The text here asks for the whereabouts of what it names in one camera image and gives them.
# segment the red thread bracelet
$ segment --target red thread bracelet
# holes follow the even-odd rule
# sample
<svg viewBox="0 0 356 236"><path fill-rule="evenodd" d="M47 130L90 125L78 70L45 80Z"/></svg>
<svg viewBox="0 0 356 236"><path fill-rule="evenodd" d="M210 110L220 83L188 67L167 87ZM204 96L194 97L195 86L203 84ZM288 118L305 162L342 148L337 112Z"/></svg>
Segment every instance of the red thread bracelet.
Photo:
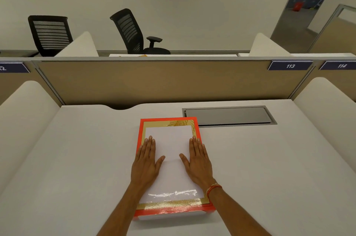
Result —
<svg viewBox="0 0 356 236"><path fill-rule="evenodd" d="M222 188L222 186L218 183L212 184L208 189L207 189L207 198L209 198L209 194L210 192L215 188L215 187L220 187Z"/></svg>

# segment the person's left hand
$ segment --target person's left hand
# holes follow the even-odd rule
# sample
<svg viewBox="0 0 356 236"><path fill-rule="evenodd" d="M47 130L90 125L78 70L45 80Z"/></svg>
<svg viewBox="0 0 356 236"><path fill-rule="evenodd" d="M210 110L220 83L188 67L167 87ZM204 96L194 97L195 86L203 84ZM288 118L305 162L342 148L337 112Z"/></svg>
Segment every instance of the person's left hand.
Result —
<svg viewBox="0 0 356 236"><path fill-rule="evenodd" d="M156 142L149 136L145 139L136 153L135 161L131 168L131 185L140 190L142 194L154 183L165 156L161 156L156 163Z"/></svg>

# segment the chair mesh backrest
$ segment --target chair mesh backrest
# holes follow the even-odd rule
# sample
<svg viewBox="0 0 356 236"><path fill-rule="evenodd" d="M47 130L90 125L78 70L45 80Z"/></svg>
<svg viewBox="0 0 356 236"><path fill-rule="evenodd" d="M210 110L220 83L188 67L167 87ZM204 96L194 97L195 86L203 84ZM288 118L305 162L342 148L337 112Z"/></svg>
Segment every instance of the chair mesh backrest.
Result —
<svg viewBox="0 0 356 236"><path fill-rule="evenodd" d="M34 43L42 56L55 56L73 41L67 17L29 16Z"/></svg>
<svg viewBox="0 0 356 236"><path fill-rule="evenodd" d="M130 9L123 9L110 17L118 28L129 54L140 54L144 49L144 38Z"/></svg>

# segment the number plate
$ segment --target number plate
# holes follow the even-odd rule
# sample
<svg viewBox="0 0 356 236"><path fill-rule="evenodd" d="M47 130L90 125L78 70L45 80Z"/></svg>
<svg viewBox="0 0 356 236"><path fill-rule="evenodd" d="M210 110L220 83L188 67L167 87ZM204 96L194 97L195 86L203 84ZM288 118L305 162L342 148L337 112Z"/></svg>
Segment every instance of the number plate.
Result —
<svg viewBox="0 0 356 236"><path fill-rule="evenodd" d="M22 62L0 62L0 73L29 73L29 70Z"/></svg>
<svg viewBox="0 0 356 236"><path fill-rule="evenodd" d="M320 70L356 70L356 61L326 61Z"/></svg>
<svg viewBox="0 0 356 236"><path fill-rule="evenodd" d="M272 61L268 70L308 70L313 61Z"/></svg>

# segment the finger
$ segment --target finger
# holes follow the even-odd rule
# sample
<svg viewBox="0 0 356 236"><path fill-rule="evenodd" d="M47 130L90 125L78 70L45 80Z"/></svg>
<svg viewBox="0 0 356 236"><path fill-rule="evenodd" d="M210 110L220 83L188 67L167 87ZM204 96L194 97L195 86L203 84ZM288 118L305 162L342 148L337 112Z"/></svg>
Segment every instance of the finger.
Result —
<svg viewBox="0 0 356 236"><path fill-rule="evenodd" d="M204 156L209 159L209 156L207 155L207 149L205 148L205 144L202 144L202 150L204 152Z"/></svg>
<svg viewBox="0 0 356 236"><path fill-rule="evenodd" d="M146 147L146 150L145 150L144 158L148 158L149 157L149 152L151 150L151 145L152 145L152 136L149 136L149 141L147 142L147 147Z"/></svg>
<svg viewBox="0 0 356 236"><path fill-rule="evenodd" d="M144 141L144 144L142 145L142 149L141 149L141 153L140 153L140 159L144 158L145 150L146 150L146 147L147 147L147 142L148 142L148 139L145 138L145 141Z"/></svg>
<svg viewBox="0 0 356 236"><path fill-rule="evenodd" d="M156 155L156 141L155 139L152 139L151 153L149 154L149 158L154 160L155 155Z"/></svg>
<svg viewBox="0 0 356 236"><path fill-rule="evenodd" d="M189 139L189 155L190 155L190 158L195 156L193 139Z"/></svg>
<svg viewBox="0 0 356 236"><path fill-rule="evenodd" d="M202 150L202 141L198 138L198 148L199 148L199 153L201 156L204 156L204 151Z"/></svg>
<svg viewBox="0 0 356 236"><path fill-rule="evenodd" d="M137 150L136 157L135 157L135 161L137 161L137 160L140 159L141 149L142 149L142 145L141 145L141 146L139 147L139 149Z"/></svg>
<svg viewBox="0 0 356 236"><path fill-rule="evenodd" d="M163 160L165 159L165 156L161 156L160 158L158 158L157 162L156 162L156 173L159 173L159 169L161 168L161 165L163 163Z"/></svg>
<svg viewBox="0 0 356 236"><path fill-rule="evenodd" d="M198 147L198 143L197 143L197 138L195 136L193 136L193 145L194 145L194 151L195 151L195 155L199 156L199 147Z"/></svg>
<svg viewBox="0 0 356 236"><path fill-rule="evenodd" d="M184 164L185 170L188 172L190 170L190 164L189 164L188 159L182 153L179 154L179 157L181 158L181 160Z"/></svg>

